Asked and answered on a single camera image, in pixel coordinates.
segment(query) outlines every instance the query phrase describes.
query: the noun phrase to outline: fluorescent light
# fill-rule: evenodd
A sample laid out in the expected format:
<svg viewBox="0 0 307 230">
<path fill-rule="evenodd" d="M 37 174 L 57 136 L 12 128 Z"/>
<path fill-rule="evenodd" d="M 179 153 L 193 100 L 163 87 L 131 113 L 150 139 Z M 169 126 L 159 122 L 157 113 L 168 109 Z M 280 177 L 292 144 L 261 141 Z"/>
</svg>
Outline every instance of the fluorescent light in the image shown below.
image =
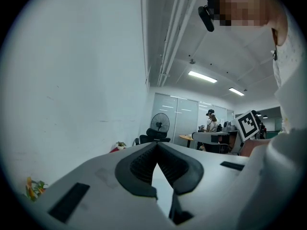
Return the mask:
<svg viewBox="0 0 307 230">
<path fill-rule="evenodd" d="M 234 93 L 236 93 L 236 94 L 238 94 L 238 95 L 241 95 L 241 96 L 244 95 L 241 92 L 239 92 L 238 90 L 235 90 L 234 88 L 230 88 L 229 90 L 234 92 Z"/>
<path fill-rule="evenodd" d="M 206 104 L 206 105 L 212 105 L 212 104 L 210 104 L 210 103 L 206 103 L 206 102 L 200 102 L 200 103 L 202 103 L 202 104 Z"/>
<path fill-rule="evenodd" d="M 178 99 L 183 99 L 183 100 L 187 100 L 187 99 L 185 99 L 185 98 L 180 98 L 180 97 L 172 96 L 172 95 L 171 95 L 171 97 L 178 98 Z"/>
<path fill-rule="evenodd" d="M 200 79 L 207 80 L 207 81 L 209 81 L 209 82 L 213 82 L 213 83 L 217 82 L 216 79 L 209 78 L 209 77 L 207 77 L 207 76 L 205 76 L 205 75 L 196 73 L 196 72 L 194 72 L 194 71 L 190 71 L 190 72 L 189 72 L 189 75 L 194 76 L 194 77 L 197 77 L 197 78 L 200 78 Z"/>
</svg>

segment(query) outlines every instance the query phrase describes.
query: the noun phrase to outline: person wearing cap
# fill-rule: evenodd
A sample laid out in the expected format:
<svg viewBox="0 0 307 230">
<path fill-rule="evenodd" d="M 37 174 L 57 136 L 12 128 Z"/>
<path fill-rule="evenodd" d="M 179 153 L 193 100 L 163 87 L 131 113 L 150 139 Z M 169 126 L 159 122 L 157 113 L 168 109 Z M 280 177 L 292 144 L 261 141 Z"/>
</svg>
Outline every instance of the person wearing cap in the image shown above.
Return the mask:
<svg viewBox="0 0 307 230">
<path fill-rule="evenodd" d="M 215 113 L 213 109 L 208 110 L 208 113 L 206 114 L 208 116 L 207 120 L 207 128 L 202 128 L 201 130 L 204 132 L 216 132 L 217 126 L 219 125 L 218 119 L 215 117 Z"/>
<path fill-rule="evenodd" d="M 306 66 L 307 43 L 298 24 L 280 0 L 207 0 L 212 20 L 225 26 L 266 26 L 275 44 L 273 70 L 278 87 L 283 86 L 299 66 Z M 284 130 L 291 129 L 281 106 Z"/>
</svg>

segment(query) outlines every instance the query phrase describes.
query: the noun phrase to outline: black rubber pad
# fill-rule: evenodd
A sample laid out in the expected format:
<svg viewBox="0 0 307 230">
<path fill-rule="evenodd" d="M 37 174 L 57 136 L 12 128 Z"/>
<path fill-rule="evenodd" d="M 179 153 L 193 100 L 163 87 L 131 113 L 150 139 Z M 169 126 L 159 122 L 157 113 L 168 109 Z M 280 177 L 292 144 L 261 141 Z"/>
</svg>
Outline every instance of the black rubber pad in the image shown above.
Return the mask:
<svg viewBox="0 0 307 230">
<path fill-rule="evenodd" d="M 68 193 L 49 211 L 49 215 L 65 223 L 89 188 L 89 185 L 76 183 L 68 191 Z"/>
<path fill-rule="evenodd" d="M 226 162 L 226 161 L 222 162 L 221 165 L 227 168 L 235 169 L 237 171 L 242 171 L 244 168 L 243 164 L 231 163 L 231 162 Z"/>
</svg>

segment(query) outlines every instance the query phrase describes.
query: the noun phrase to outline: wooden desk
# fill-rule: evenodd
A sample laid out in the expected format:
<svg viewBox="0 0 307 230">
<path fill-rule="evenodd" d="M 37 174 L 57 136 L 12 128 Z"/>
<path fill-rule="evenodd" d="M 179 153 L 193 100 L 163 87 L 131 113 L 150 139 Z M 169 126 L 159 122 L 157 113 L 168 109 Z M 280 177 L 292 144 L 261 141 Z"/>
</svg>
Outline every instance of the wooden desk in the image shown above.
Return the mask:
<svg viewBox="0 0 307 230">
<path fill-rule="evenodd" d="M 188 141 L 187 148 L 190 148 L 190 143 L 193 139 L 185 135 L 179 135 L 179 137 L 187 140 Z"/>
</svg>

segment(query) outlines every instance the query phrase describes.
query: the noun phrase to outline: black fan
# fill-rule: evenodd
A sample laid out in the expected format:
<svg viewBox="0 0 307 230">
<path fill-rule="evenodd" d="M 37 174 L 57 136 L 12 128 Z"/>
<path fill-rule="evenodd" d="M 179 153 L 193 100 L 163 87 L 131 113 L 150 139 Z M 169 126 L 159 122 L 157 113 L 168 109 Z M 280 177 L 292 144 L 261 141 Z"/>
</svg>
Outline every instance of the black fan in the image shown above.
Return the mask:
<svg viewBox="0 0 307 230">
<path fill-rule="evenodd" d="M 169 129 L 168 116 L 166 116 L 164 113 L 158 113 L 153 117 L 150 128 L 161 132 L 167 132 Z"/>
</svg>

